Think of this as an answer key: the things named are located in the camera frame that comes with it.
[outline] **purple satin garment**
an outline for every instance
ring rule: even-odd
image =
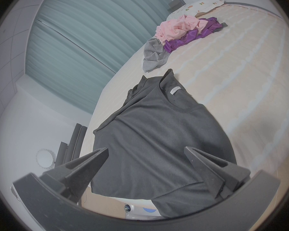
[[[221,23],[219,23],[217,21],[217,18],[215,18],[215,17],[211,17],[208,19],[201,18],[199,20],[208,21],[208,24],[205,26],[205,28],[201,31],[200,34],[197,35],[198,29],[190,30],[180,39],[174,39],[174,40],[170,40],[170,41],[166,40],[165,41],[166,43],[164,45],[164,49],[167,52],[171,53],[172,51],[174,51],[178,47],[185,45],[185,44],[188,44],[189,42],[192,42],[193,40],[204,38],[204,37],[208,36],[209,34],[213,33],[214,30],[223,27],[223,25]]]

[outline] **bed sheet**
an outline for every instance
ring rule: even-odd
[[[225,130],[238,165],[251,176],[277,169],[289,153],[289,29],[280,17],[243,5],[223,5],[202,17],[228,27],[178,48],[147,73],[140,48],[102,91],[80,156],[92,151],[92,131],[123,105],[142,75],[162,76],[172,68]]]

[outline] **clothing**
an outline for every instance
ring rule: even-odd
[[[128,91],[123,106],[93,133],[93,150],[107,147],[109,157],[91,182],[92,192],[151,199],[164,217],[190,214],[215,203],[185,156],[185,146],[236,163],[219,123],[187,93],[172,69],[164,76],[143,76]]]
[[[165,40],[180,39],[189,30],[196,28],[201,33],[207,23],[191,15],[182,15],[179,19],[163,21],[160,26],[156,27],[155,37],[161,41],[162,45],[165,45]]]
[[[199,20],[207,21],[207,25],[204,27],[204,29],[199,33],[198,29],[190,30],[188,31],[183,37],[180,39],[174,39],[171,41],[165,40],[164,48],[167,52],[171,53],[178,47],[188,44],[193,40],[204,38],[208,36],[209,34],[216,32],[218,29],[222,29],[223,25],[220,24],[215,17],[211,17],[208,19],[201,18]]]
[[[169,57],[170,53],[168,53],[160,40],[153,37],[149,39],[144,45],[144,62],[142,65],[142,69],[147,72],[156,67],[161,67],[164,65]]]

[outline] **clothing label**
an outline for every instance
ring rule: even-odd
[[[170,91],[170,94],[173,95],[177,90],[182,89],[181,87],[174,87],[172,88],[172,90]]]

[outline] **pillowcase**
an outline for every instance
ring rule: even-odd
[[[198,2],[189,3],[183,5],[181,8],[177,9],[173,13],[171,13],[166,21],[171,19],[178,19],[182,15],[192,15],[194,17],[198,17],[204,15],[205,13],[210,12],[212,9],[216,7],[222,6],[225,0],[199,0]]]

